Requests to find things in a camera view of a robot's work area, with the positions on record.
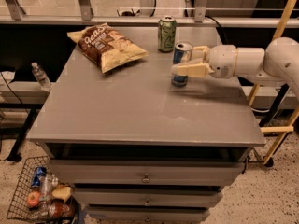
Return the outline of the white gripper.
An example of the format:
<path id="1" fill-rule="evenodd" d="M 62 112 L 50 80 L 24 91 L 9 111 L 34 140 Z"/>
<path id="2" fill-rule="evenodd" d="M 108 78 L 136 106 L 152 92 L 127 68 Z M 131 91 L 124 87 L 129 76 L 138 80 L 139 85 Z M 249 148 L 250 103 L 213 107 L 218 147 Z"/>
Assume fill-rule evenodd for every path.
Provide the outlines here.
<path id="1" fill-rule="evenodd" d="M 192 48 L 192 58 L 208 59 L 208 63 L 179 63 L 171 68 L 174 75 L 187 77 L 230 78 L 235 69 L 237 48 L 233 45 L 218 45 L 214 48 L 196 46 Z"/>

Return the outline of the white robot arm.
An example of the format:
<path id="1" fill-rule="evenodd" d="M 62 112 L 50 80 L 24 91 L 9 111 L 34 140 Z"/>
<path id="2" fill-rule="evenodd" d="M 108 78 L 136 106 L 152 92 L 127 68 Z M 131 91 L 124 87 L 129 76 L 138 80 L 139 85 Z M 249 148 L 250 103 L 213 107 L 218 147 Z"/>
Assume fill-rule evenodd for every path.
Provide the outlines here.
<path id="1" fill-rule="evenodd" d="M 299 43 L 288 37 L 273 40 L 266 49 L 207 46 L 198 57 L 174 64 L 174 75 L 214 78 L 242 77 L 253 84 L 277 87 L 287 84 L 299 99 Z"/>

